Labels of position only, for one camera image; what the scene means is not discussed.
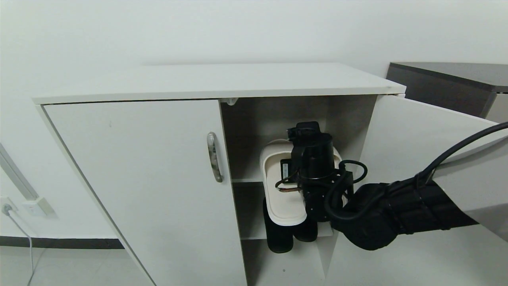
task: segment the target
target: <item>wall trim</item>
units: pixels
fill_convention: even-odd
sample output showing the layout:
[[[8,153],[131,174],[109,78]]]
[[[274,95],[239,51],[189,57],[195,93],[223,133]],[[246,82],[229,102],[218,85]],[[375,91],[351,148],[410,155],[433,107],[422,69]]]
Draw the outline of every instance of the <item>wall trim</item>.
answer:
[[[124,249],[118,239],[32,238],[33,247],[68,249]],[[0,236],[0,246],[29,247],[26,237]]]

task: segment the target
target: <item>metal door handle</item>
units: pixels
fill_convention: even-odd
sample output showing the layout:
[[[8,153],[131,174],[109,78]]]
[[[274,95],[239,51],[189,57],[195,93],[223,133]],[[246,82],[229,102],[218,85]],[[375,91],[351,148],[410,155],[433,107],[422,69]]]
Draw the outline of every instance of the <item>metal door handle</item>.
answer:
[[[206,136],[208,155],[210,156],[210,164],[212,165],[213,176],[217,182],[222,183],[222,176],[220,175],[219,162],[217,159],[217,148],[215,147],[216,140],[217,136],[213,132],[208,133]]]

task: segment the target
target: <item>white slipper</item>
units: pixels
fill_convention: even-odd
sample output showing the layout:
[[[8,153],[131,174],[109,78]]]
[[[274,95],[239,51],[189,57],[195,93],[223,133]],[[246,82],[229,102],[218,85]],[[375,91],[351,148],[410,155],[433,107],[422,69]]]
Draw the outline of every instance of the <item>white slipper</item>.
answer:
[[[282,179],[280,161],[291,159],[293,143],[286,139],[277,139],[268,143],[261,151],[260,165],[263,174],[266,206],[270,219],[278,225],[291,226],[301,224],[306,218],[305,203],[301,192],[280,192],[275,183]],[[333,148],[335,167],[342,160]],[[282,184],[281,187],[296,187],[296,184]]]

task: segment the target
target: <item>black shoe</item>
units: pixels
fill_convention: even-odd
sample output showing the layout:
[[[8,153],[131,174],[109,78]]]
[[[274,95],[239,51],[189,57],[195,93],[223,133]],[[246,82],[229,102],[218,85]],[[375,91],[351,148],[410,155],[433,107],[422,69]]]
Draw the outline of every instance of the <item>black shoe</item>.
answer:
[[[270,219],[266,198],[263,199],[263,217],[265,218],[268,248],[274,253],[285,253],[293,249],[292,226],[278,225]]]
[[[299,241],[311,242],[318,238],[318,223],[310,217],[307,217],[303,223],[297,224],[292,228],[293,235]]]

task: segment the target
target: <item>gray desk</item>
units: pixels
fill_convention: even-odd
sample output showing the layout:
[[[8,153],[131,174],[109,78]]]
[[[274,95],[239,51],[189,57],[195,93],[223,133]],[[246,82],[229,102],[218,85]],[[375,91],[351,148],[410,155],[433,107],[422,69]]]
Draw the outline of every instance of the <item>gray desk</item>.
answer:
[[[508,121],[508,65],[390,63],[387,79],[407,86],[408,99]]]

